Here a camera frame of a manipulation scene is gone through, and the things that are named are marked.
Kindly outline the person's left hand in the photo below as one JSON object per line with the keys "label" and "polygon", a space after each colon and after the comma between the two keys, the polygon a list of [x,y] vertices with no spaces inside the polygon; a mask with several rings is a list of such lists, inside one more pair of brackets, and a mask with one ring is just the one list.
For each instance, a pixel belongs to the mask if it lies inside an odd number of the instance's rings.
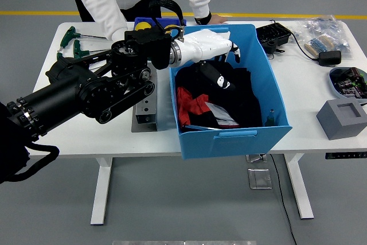
{"label": "person's left hand", "polygon": [[227,17],[218,14],[212,14],[210,21],[208,22],[208,25],[225,24],[227,21],[228,21]]}

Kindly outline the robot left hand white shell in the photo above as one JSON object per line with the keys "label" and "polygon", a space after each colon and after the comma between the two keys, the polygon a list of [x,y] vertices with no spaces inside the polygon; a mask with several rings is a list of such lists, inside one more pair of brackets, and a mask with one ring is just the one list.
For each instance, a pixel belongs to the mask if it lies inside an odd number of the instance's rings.
{"label": "robot left hand white shell", "polygon": [[234,53],[235,62],[240,62],[240,48],[229,39],[229,36],[229,32],[216,33],[209,29],[202,29],[184,35],[181,40],[176,38],[171,43],[169,65],[181,67],[188,61],[197,63],[199,72],[214,86],[233,91],[235,85],[207,62],[214,57],[226,58],[230,52]]}

